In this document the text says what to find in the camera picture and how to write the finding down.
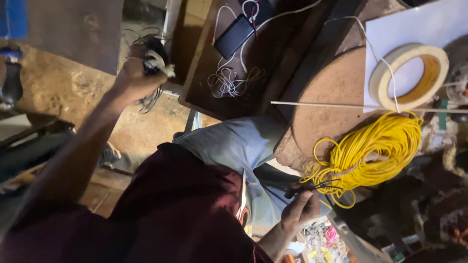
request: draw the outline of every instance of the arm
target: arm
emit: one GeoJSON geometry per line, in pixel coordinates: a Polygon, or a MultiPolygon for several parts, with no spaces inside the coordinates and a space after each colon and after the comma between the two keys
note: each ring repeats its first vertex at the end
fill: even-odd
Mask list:
{"type": "Polygon", "coordinates": [[[318,193],[310,191],[300,193],[281,214],[281,221],[276,224],[257,244],[273,262],[279,262],[286,247],[299,231],[302,224],[317,218],[320,214],[318,193]]]}
{"type": "Polygon", "coordinates": [[[54,207],[78,202],[122,111],[166,79],[163,73],[146,77],[142,60],[129,58],[112,88],[87,117],[76,136],[47,163],[28,189],[16,223],[40,211],[44,204],[54,207]]]}

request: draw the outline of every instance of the tangled white wire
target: tangled white wire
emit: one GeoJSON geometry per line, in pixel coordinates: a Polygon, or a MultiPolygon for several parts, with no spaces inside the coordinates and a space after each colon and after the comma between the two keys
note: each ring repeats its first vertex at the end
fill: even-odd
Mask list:
{"type": "Polygon", "coordinates": [[[257,15],[258,15],[258,12],[260,11],[260,5],[258,4],[258,2],[256,0],[246,0],[243,4],[242,4],[242,12],[244,13],[244,16],[245,17],[248,17],[249,18],[249,22],[252,23],[253,20],[257,19],[257,15]],[[254,4],[257,5],[257,12],[255,13],[254,17],[250,17],[247,15],[247,13],[245,12],[245,4],[248,3],[248,2],[253,2],[254,4]]]}
{"type": "MultiPolygon", "coordinates": [[[[371,51],[372,51],[372,55],[374,56],[375,60],[377,62],[379,62],[380,60],[382,60],[383,63],[385,63],[385,65],[387,65],[388,69],[390,70],[390,75],[392,76],[392,82],[393,82],[393,99],[395,100],[395,108],[396,108],[396,111],[398,113],[401,113],[400,109],[398,108],[398,101],[397,101],[397,98],[396,98],[396,83],[395,83],[395,76],[393,74],[393,69],[392,67],[390,67],[390,64],[383,58],[383,57],[380,57],[380,56],[377,56],[375,54],[375,51],[374,51],[374,47],[372,46],[371,42],[369,41],[369,39],[367,38],[367,34],[366,34],[366,30],[364,29],[364,26],[362,25],[361,23],[361,20],[359,20],[359,18],[355,17],[355,16],[344,16],[343,18],[351,18],[351,19],[356,19],[356,21],[358,22],[359,24],[359,27],[362,29],[362,33],[364,34],[364,38],[366,39],[366,41],[369,43],[369,47],[371,48],[371,51]]],[[[330,21],[333,21],[333,20],[339,20],[341,18],[333,18],[333,19],[330,19],[328,21],[325,22],[328,23],[330,21]]]]}
{"type": "Polygon", "coordinates": [[[223,58],[221,58],[218,62],[216,73],[208,76],[208,86],[215,98],[221,98],[226,93],[232,97],[241,96],[245,93],[252,82],[265,76],[264,69],[260,70],[258,67],[255,67],[250,71],[245,80],[236,80],[236,77],[238,76],[236,70],[226,67],[226,65],[233,60],[234,56],[235,54],[222,66],[220,66],[220,63],[223,60],[223,58]]]}
{"type": "MultiPolygon", "coordinates": [[[[295,11],[284,12],[284,13],[281,13],[279,15],[270,17],[269,19],[265,20],[265,22],[260,24],[260,26],[258,26],[256,28],[256,30],[259,30],[266,23],[268,23],[268,22],[270,22],[270,21],[272,21],[274,19],[277,19],[279,17],[282,17],[284,15],[296,14],[296,13],[300,13],[300,12],[306,11],[308,9],[311,9],[311,8],[315,7],[316,5],[318,5],[322,1],[323,0],[318,0],[317,2],[315,2],[315,3],[311,4],[311,5],[308,5],[308,6],[304,7],[304,8],[302,8],[302,9],[295,10],[295,11]]],[[[246,17],[248,17],[247,14],[245,13],[245,10],[244,10],[244,5],[245,5],[246,2],[256,3],[257,11],[256,11],[256,14],[254,15],[254,19],[255,19],[258,12],[259,12],[260,6],[258,5],[258,3],[255,0],[245,1],[243,3],[243,5],[242,5],[242,12],[244,13],[244,15],[246,17]]],[[[216,29],[218,28],[219,14],[220,14],[220,12],[221,12],[221,10],[223,8],[229,9],[231,11],[231,13],[233,14],[234,18],[237,17],[235,15],[234,11],[232,10],[232,8],[230,8],[229,6],[223,5],[223,6],[221,6],[219,8],[218,15],[216,17],[216,23],[215,23],[215,26],[214,26],[214,34],[213,34],[213,39],[212,39],[211,45],[214,45],[214,42],[215,42],[216,29]]],[[[259,80],[263,76],[265,76],[266,71],[264,69],[259,69],[258,67],[252,68],[252,70],[250,72],[247,71],[247,67],[244,64],[244,59],[242,57],[242,53],[244,51],[244,46],[249,41],[249,39],[250,39],[250,37],[244,42],[244,44],[242,44],[241,52],[240,52],[241,65],[242,65],[242,68],[243,68],[244,72],[248,74],[247,78],[245,80],[236,80],[235,78],[238,76],[238,73],[234,69],[232,69],[230,67],[226,67],[226,65],[229,64],[229,62],[231,62],[233,60],[233,58],[235,56],[235,53],[226,63],[224,63],[222,66],[219,66],[221,61],[223,60],[223,58],[221,57],[221,59],[218,62],[218,69],[216,70],[216,73],[211,74],[210,76],[208,76],[208,80],[207,80],[208,86],[210,87],[211,93],[213,94],[214,97],[221,98],[225,93],[229,93],[232,97],[241,96],[242,94],[245,93],[245,91],[248,89],[249,85],[252,82],[254,82],[256,80],[259,80]]]]}

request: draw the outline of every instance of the masking tape roll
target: masking tape roll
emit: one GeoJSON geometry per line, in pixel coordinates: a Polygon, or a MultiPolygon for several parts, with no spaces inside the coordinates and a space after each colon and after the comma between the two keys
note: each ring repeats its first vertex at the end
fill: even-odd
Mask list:
{"type": "MultiPolygon", "coordinates": [[[[395,73],[403,64],[416,57],[424,62],[423,76],[412,90],[397,97],[400,111],[411,110],[427,102],[436,94],[447,76],[448,57],[438,47],[420,43],[407,44],[391,51],[384,59],[395,73]]],[[[395,100],[388,94],[391,78],[387,65],[379,61],[369,80],[369,93],[375,102],[388,110],[396,111],[395,100]]]]}

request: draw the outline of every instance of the hand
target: hand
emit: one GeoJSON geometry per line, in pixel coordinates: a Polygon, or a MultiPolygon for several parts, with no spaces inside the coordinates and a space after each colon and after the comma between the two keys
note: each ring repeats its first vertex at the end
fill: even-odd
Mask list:
{"type": "Polygon", "coordinates": [[[302,224],[320,215],[319,193],[304,191],[283,210],[280,224],[284,229],[296,231],[302,224]]]}
{"type": "Polygon", "coordinates": [[[145,76],[143,60],[131,57],[136,54],[141,55],[142,53],[139,46],[131,48],[130,57],[119,72],[114,86],[108,92],[108,94],[119,101],[119,104],[123,107],[131,105],[135,101],[150,95],[168,79],[163,72],[152,76],[145,76]]]}

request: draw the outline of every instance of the maroon shirt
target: maroon shirt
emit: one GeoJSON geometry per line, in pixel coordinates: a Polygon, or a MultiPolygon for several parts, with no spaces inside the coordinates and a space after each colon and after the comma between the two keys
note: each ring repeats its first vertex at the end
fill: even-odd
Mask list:
{"type": "Polygon", "coordinates": [[[10,231],[5,262],[272,262],[234,217],[238,173],[164,143],[135,175],[108,219],[45,205],[10,231]]]}

